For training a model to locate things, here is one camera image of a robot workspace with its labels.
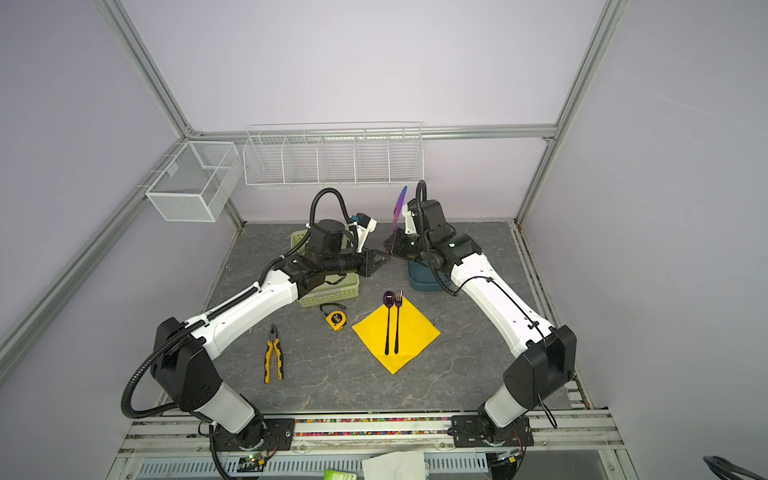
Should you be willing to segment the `purple metal spoon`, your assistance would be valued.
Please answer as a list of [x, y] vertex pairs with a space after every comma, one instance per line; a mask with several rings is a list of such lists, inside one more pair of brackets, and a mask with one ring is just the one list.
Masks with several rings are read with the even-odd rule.
[[384, 354], [388, 355], [390, 352], [391, 309], [395, 305], [395, 293], [393, 291], [388, 290], [384, 293], [383, 304], [386, 307], [386, 313], [387, 313]]

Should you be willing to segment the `purple metal fork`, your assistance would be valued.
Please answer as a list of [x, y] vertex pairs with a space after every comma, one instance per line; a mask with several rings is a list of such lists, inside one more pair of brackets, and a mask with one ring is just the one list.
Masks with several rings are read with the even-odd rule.
[[394, 354], [399, 354], [400, 350], [400, 316], [401, 307], [403, 304], [403, 292], [400, 290], [395, 295], [395, 307], [396, 307], [396, 330], [395, 330], [395, 342], [394, 342]]

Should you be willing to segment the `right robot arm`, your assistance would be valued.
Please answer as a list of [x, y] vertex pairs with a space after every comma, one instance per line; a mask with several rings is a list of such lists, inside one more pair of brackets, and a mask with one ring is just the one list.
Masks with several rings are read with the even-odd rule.
[[391, 254], [428, 268], [447, 294], [465, 293], [489, 318], [514, 357], [502, 386], [478, 409], [473, 435], [490, 444], [504, 442], [511, 425], [575, 376], [577, 338], [567, 326], [554, 326], [510, 287], [479, 244], [459, 233], [441, 204], [420, 180], [415, 197], [400, 209], [405, 226], [386, 240]]

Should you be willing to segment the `yellow paper napkin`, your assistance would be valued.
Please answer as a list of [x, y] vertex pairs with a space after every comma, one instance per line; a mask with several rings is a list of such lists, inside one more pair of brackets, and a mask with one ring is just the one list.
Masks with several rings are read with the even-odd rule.
[[400, 306], [379, 306], [353, 330], [392, 375], [419, 356], [441, 332], [406, 297]]

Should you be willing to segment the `purple metal knife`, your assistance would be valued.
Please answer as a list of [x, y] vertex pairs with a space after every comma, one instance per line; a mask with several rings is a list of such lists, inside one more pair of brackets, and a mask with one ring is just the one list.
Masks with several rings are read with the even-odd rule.
[[395, 208], [393, 209], [393, 221], [392, 221], [392, 227], [390, 231], [390, 235], [388, 237], [389, 246], [388, 246], [388, 252], [392, 253], [394, 249], [395, 244], [395, 238], [396, 238], [396, 232], [398, 228], [398, 222], [400, 219], [400, 216], [402, 215], [402, 209], [403, 205], [406, 200], [408, 186], [404, 186], [398, 196], [397, 202], [395, 204]]

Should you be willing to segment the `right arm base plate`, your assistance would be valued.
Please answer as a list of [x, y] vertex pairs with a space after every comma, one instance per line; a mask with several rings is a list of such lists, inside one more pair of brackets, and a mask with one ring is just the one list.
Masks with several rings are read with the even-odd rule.
[[480, 414], [454, 415], [448, 435], [459, 448], [529, 447], [534, 444], [529, 419], [523, 415], [505, 427]]

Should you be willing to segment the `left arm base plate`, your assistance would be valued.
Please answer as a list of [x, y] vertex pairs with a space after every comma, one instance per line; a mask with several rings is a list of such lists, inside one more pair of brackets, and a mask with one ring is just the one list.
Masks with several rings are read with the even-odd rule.
[[217, 427], [213, 442], [219, 452], [287, 451], [291, 449], [295, 427], [296, 419], [293, 417], [266, 418], [238, 434]]

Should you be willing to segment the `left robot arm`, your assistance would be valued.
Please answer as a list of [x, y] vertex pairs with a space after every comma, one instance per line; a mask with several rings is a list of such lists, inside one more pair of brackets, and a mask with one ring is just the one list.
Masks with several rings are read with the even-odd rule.
[[277, 310], [303, 298], [331, 275], [370, 276], [386, 261], [365, 242], [376, 221], [350, 214], [342, 194], [326, 187], [310, 204], [304, 237], [267, 264], [248, 288], [185, 322], [171, 317], [156, 331], [153, 352], [130, 377], [120, 408], [129, 419], [178, 408], [229, 433], [243, 450], [266, 435], [261, 412], [219, 375], [214, 361]]

